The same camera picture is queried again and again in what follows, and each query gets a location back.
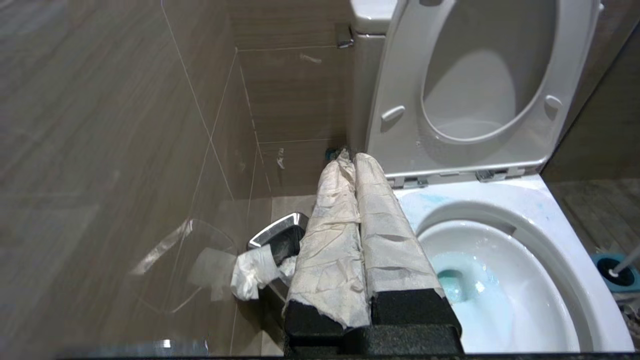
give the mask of tile wall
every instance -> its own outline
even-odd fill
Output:
[[[8,358],[163,339],[259,354],[256,315],[195,271],[224,274],[215,250],[243,251],[271,218],[225,7],[0,4]]]
[[[349,2],[227,5],[273,195],[313,194],[325,150],[346,142],[353,55],[335,47],[334,25],[349,21]]]
[[[561,137],[578,117],[589,96],[640,20],[640,2],[638,1],[601,0],[600,2],[603,8],[598,16],[587,62],[584,64],[580,83],[564,122]]]
[[[640,177],[639,64],[636,26],[545,167],[546,181]]]

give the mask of white toilet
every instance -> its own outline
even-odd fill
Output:
[[[374,156],[396,189],[465,351],[633,351],[609,290],[537,174],[600,3],[400,0],[392,16],[395,1],[351,2],[350,145]]]

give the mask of toilet seat hinge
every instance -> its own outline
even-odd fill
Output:
[[[429,184],[426,176],[397,176],[388,181],[392,189],[423,188]]]
[[[514,177],[523,176],[525,174],[525,170],[525,168],[519,167],[510,167],[497,170],[480,170],[476,172],[476,178],[481,183],[513,179]]]

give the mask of toilet tank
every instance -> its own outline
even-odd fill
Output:
[[[347,123],[348,144],[353,151],[366,150],[373,92],[378,79],[385,34],[397,0],[351,0],[354,38],[353,109]]]

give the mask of brown tile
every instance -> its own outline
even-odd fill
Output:
[[[236,308],[230,283],[237,248],[221,224],[192,224],[168,285],[162,328],[168,339],[206,342],[210,355],[227,356]]]
[[[317,47],[238,56],[260,142],[345,136],[350,50]]]
[[[129,271],[189,216],[209,143],[159,2],[0,17],[3,353],[152,340],[176,258]]]
[[[315,205],[315,194],[274,197],[273,205],[271,208],[271,221],[278,220],[279,218],[295,212],[300,212],[308,217],[311,217]]]
[[[598,217],[600,222],[607,228],[609,233],[615,239],[622,249],[628,254],[631,253],[638,243],[640,237],[634,230],[627,225],[624,217],[621,216],[622,211],[618,212],[611,205],[604,195],[604,191],[599,186],[588,186],[586,188],[589,206],[593,213]]]
[[[595,187],[595,191],[600,192],[602,197],[607,199],[633,232],[640,236],[640,206],[634,202],[634,196],[625,191],[624,184],[620,181],[607,180],[595,180],[589,183]],[[637,243],[638,241],[632,241],[633,246],[636,246]],[[626,251],[631,251],[629,247],[625,247],[624,244],[621,245]]]
[[[165,0],[163,4],[211,132],[236,53],[225,3]]]
[[[315,194],[320,173],[328,163],[325,151],[338,149],[344,144],[344,138],[261,143],[260,150],[273,196]],[[284,169],[276,162],[280,149],[284,149]]]
[[[216,160],[211,147],[207,152],[207,161],[200,176],[198,190],[193,202],[191,218],[205,222],[219,230],[221,236],[229,238],[240,253],[249,241],[245,216],[229,193],[222,176],[220,163]]]
[[[253,171],[253,188],[251,203],[247,214],[247,227],[250,236],[257,234],[271,223],[271,190],[267,183],[264,165],[256,150],[255,170]]]
[[[640,177],[636,29],[543,171],[553,181]]]
[[[601,3],[604,9],[598,16],[589,55],[561,137],[569,130],[640,19],[640,3],[637,1],[603,0]]]
[[[282,348],[278,345],[266,331],[262,332],[261,356],[284,356]]]
[[[212,141],[233,198],[246,215],[257,144],[238,61],[229,76]]]
[[[334,24],[349,22],[348,0],[228,0],[238,49],[335,45]]]
[[[261,304],[238,301],[231,356],[260,356],[262,350]]]

